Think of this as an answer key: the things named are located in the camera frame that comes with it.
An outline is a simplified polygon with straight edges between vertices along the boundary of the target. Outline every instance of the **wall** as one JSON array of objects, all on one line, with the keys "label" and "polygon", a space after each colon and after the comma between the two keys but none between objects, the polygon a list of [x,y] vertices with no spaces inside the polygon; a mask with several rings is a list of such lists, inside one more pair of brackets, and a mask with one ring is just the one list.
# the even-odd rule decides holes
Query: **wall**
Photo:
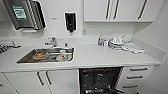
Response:
[{"label": "wall", "polygon": [[[124,40],[130,40],[134,31],[134,23],[85,23],[83,22],[83,0],[38,0],[41,3],[46,28],[36,33],[25,33],[23,30],[15,30],[8,16],[5,21],[0,21],[0,41],[13,40],[18,45],[44,45],[47,38],[54,36],[61,43],[64,38],[73,43],[96,44],[98,37],[111,38],[123,36]],[[65,12],[76,12],[77,30],[73,36],[65,27]]]},{"label": "wall", "polygon": [[[0,22],[0,38],[46,38],[55,36],[57,38],[74,38],[82,36],[83,29],[83,11],[82,0],[38,0],[41,3],[46,28],[37,33],[23,33],[23,30],[15,30],[8,14],[5,21]],[[73,36],[70,36],[66,30],[65,13],[75,12],[77,21],[77,30]]]},{"label": "wall", "polygon": [[155,66],[146,86],[141,90],[140,94],[167,94],[168,89],[168,0],[164,5],[153,23],[137,23],[132,40],[137,41],[141,46],[148,44],[146,50],[148,54],[156,57],[161,61],[161,65]]}]

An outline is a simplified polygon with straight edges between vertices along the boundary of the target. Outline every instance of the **stainless steel sink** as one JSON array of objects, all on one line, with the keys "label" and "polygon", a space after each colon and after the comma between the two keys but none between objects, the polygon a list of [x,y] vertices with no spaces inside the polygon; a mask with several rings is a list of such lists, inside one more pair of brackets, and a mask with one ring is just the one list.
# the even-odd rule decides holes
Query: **stainless steel sink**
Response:
[{"label": "stainless steel sink", "polygon": [[[60,53],[61,50],[65,50],[67,55],[71,56],[71,58],[68,61],[71,61],[73,59],[74,48],[33,49],[16,63],[58,62],[56,58],[58,55],[61,54]],[[33,56],[39,51],[43,51],[44,53],[47,52],[49,56],[46,59],[41,60],[34,59]]]}]

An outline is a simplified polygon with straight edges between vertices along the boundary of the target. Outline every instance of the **wall-mounted cabinet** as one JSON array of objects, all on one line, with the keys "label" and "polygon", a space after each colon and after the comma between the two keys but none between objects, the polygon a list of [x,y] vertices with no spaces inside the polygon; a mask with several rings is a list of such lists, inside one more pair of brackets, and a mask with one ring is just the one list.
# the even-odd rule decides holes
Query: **wall-mounted cabinet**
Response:
[{"label": "wall-mounted cabinet", "polygon": [[141,0],[135,15],[137,22],[152,22],[156,19],[164,0]]},{"label": "wall-mounted cabinet", "polygon": [[84,0],[84,21],[154,21],[163,1],[164,0]]}]

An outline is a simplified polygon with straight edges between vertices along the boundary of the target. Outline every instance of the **kitchen counter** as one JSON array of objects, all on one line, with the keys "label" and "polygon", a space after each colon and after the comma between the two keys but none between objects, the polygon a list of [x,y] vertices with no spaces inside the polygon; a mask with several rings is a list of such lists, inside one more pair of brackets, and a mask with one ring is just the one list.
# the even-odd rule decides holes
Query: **kitchen counter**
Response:
[{"label": "kitchen counter", "polygon": [[146,53],[133,54],[131,52],[104,48],[98,45],[76,45],[73,47],[75,48],[74,57],[70,62],[20,64],[17,64],[16,62],[32,49],[46,47],[25,46],[10,49],[0,54],[0,72],[160,64],[159,61]]}]

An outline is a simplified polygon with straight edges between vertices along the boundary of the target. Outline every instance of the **soap dispenser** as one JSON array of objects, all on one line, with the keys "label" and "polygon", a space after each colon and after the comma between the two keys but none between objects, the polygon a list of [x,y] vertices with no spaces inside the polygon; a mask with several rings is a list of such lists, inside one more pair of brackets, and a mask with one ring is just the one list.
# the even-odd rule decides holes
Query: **soap dispenser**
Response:
[{"label": "soap dispenser", "polygon": [[70,35],[73,35],[74,30],[76,30],[76,15],[75,13],[65,13],[66,27],[70,32]]}]

